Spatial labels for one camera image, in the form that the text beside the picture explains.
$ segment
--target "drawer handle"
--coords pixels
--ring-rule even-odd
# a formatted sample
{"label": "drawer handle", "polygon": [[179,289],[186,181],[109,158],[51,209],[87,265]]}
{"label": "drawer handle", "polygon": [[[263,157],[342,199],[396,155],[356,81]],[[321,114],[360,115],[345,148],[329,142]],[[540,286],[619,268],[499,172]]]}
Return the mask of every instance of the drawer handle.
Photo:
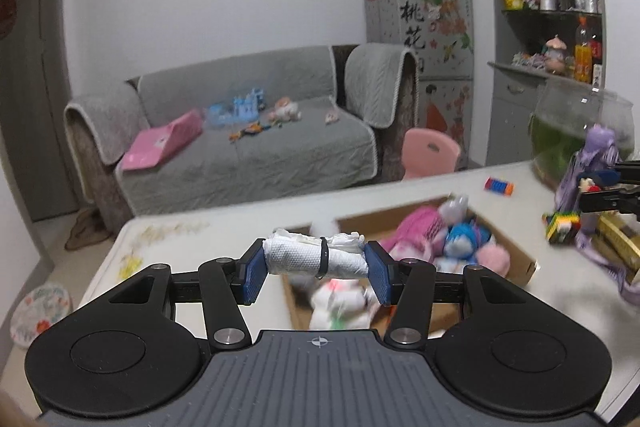
{"label": "drawer handle", "polygon": [[524,87],[513,87],[511,84],[507,85],[507,90],[511,94],[522,94],[524,92]]}

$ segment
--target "gray sofa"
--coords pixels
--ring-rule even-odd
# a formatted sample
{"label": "gray sofa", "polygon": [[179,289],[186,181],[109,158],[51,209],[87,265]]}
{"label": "gray sofa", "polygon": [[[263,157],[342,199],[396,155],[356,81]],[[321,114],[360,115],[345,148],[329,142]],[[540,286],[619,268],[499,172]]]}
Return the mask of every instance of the gray sofa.
{"label": "gray sofa", "polygon": [[[98,206],[107,228],[117,232],[132,216],[401,179],[402,139],[416,120],[415,59],[398,46],[374,46],[386,47],[369,48],[369,54],[401,57],[377,75],[380,93],[366,78],[370,55],[353,54],[359,54],[359,62],[351,65],[352,81],[345,87],[347,61],[356,46],[313,46],[146,74],[110,92],[72,100],[65,109],[66,134],[85,198]],[[353,71],[360,73],[358,81]],[[302,119],[235,143],[229,142],[228,129],[206,127],[161,166],[122,171],[121,158],[140,130],[254,87],[264,89],[268,107],[289,96],[299,103]],[[372,118],[364,106],[389,110],[389,104],[390,124],[376,127],[362,120]],[[326,125],[329,110],[336,110],[340,120]]]}

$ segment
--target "blue stuffed toy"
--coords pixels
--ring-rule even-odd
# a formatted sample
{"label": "blue stuffed toy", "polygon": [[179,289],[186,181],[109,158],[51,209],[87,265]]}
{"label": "blue stuffed toy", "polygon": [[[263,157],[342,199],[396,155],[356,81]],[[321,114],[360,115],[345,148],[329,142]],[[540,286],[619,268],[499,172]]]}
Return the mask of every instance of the blue stuffed toy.
{"label": "blue stuffed toy", "polygon": [[465,261],[467,264],[476,264],[476,251],[486,245],[491,239],[491,232],[483,227],[471,223],[460,223],[449,230],[444,243],[444,255]]}

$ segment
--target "pink book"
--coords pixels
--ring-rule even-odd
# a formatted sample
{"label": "pink book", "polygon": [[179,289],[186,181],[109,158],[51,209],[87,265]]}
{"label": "pink book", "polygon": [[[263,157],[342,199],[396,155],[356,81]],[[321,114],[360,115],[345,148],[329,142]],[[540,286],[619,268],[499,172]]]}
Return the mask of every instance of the pink book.
{"label": "pink book", "polygon": [[140,131],[122,160],[122,169],[148,169],[167,161],[202,133],[202,118],[190,110],[162,127]]}

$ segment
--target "sofa cushion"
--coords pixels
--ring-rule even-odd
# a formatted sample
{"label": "sofa cushion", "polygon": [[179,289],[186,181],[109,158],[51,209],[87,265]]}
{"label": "sofa cushion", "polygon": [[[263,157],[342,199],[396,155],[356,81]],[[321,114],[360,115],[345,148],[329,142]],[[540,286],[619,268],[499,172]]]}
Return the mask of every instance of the sofa cushion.
{"label": "sofa cushion", "polygon": [[230,103],[254,87],[264,90],[273,107],[283,96],[305,100],[335,98],[334,54],[328,46],[219,58],[172,70],[145,74],[138,93],[151,126],[169,123],[193,108]]}
{"label": "sofa cushion", "polygon": [[[235,143],[206,129],[167,163],[122,171],[118,183],[134,215],[183,212],[344,188],[375,176],[373,131],[331,97],[303,100],[302,119]],[[340,120],[324,124],[327,111]]]}

